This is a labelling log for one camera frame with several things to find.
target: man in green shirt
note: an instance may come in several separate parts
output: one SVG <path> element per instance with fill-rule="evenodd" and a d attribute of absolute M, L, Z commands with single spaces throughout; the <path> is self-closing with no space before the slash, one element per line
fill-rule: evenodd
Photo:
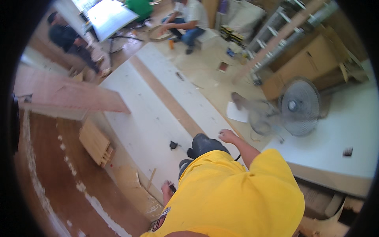
<path fill-rule="evenodd" d="M 149 4 L 153 0 L 125 0 L 124 5 L 139 15 L 136 22 L 143 23 L 153 12 L 153 6 Z"/>

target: ladder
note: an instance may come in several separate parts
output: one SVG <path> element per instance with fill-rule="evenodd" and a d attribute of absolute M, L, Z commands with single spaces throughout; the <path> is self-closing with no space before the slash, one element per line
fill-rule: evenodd
<path fill-rule="evenodd" d="M 250 59 L 254 59 L 256 54 L 266 47 L 266 43 L 272 38 L 278 35 L 278 32 L 287 23 L 291 22 L 290 17 L 287 16 L 287 12 L 298 12 L 299 10 L 306 9 L 305 5 L 299 0 L 285 0 L 283 1 L 271 17 L 266 21 L 254 39 L 247 46 L 247 52 Z M 320 8 L 316 13 L 309 14 L 308 19 L 301 27 L 293 28 L 293 32 L 286 38 L 280 40 L 279 44 L 270 52 L 266 53 L 266 56 L 257 62 L 250 74 L 253 80 L 253 84 L 258 86 L 262 85 L 262 80 L 258 75 L 259 70 L 267 66 L 274 61 L 288 46 L 292 45 L 305 34 L 312 31 L 314 27 L 319 25 L 323 20 L 328 18 L 333 12 L 338 9 L 338 5 L 334 0 L 331 0 L 328 4 L 324 3 L 324 6 Z"/>

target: jeans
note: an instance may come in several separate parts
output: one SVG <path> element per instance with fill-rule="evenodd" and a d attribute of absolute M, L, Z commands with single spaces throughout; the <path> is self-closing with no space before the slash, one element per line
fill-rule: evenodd
<path fill-rule="evenodd" d="M 162 23 L 166 21 L 168 17 L 162 19 Z M 186 23 L 183 18 L 175 18 L 173 21 L 170 23 L 176 23 L 176 24 L 181 24 L 181 23 Z M 170 28 L 170 31 L 176 35 L 179 39 L 181 39 L 186 45 L 188 46 L 195 46 L 195 39 L 202 35 L 205 30 L 195 27 L 194 29 L 187 30 L 184 35 L 182 35 L 177 29 L 175 28 Z"/>
<path fill-rule="evenodd" d="M 229 153 L 228 149 L 221 144 L 221 142 L 216 139 L 210 139 L 205 134 L 199 133 L 197 134 L 192 141 L 192 148 L 189 148 L 187 151 L 187 155 L 192 159 L 184 159 L 179 163 L 179 179 L 184 170 L 188 167 L 188 165 L 198 158 L 201 155 L 204 155 L 210 151 L 225 151 Z"/>
<path fill-rule="evenodd" d="M 79 56 L 90 68 L 92 68 L 92 70 L 96 73 L 100 72 L 100 69 L 96 66 L 96 63 L 91 59 L 91 53 L 84 46 L 76 46 L 73 44 L 67 53 Z"/>

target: man in dark shirt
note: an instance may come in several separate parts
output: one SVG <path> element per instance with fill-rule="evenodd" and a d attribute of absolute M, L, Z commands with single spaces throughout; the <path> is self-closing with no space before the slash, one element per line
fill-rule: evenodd
<path fill-rule="evenodd" d="M 47 22 L 51 25 L 49 38 L 54 44 L 61 47 L 65 53 L 70 53 L 82 58 L 98 76 L 106 77 L 110 74 L 110 69 L 103 72 L 98 68 L 96 63 L 92 61 L 91 53 L 83 46 L 85 41 L 71 26 L 65 26 L 63 18 L 57 12 L 50 14 L 47 18 Z"/>

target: person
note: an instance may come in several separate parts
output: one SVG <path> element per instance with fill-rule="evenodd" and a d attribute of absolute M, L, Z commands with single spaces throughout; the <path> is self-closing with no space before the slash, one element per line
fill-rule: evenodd
<path fill-rule="evenodd" d="M 174 13 L 162 20 L 161 34 L 166 30 L 170 30 L 175 38 L 171 38 L 173 42 L 183 41 L 188 48 L 186 54 L 193 52 L 195 39 L 205 32 L 208 28 L 208 17 L 204 6 L 198 0 L 179 0 L 176 3 Z M 178 29 L 186 30 L 182 35 Z"/>
<path fill-rule="evenodd" d="M 290 237 L 305 203 L 286 161 L 275 149 L 260 153 L 231 130 L 219 138 L 235 145 L 248 171 L 215 139 L 198 134 L 180 163 L 179 186 L 162 186 L 164 210 L 141 237 Z"/>
<path fill-rule="evenodd" d="M 149 4 L 153 0 L 125 0 L 124 5 L 139 15 L 135 21 L 143 25 L 146 19 L 150 18 L 153 12 L 153 6 Z"/>
<path fill-rule="evenodd" d="M 64 19 L 57 13 L 53 12 L 47 18 L 51 25 L 49 29 L 49 38 L 58 47 L 62 48 L 65 53 L 73 54 L 80 57 L 83 61 L 96 72 L 97 76 L 106 77 L 111 73 L 110 69 L 100 70 L 98 63 L 92 61 L 91 53 L 85 48 L 85 41 L 69 25 L 66 25 Z"/>

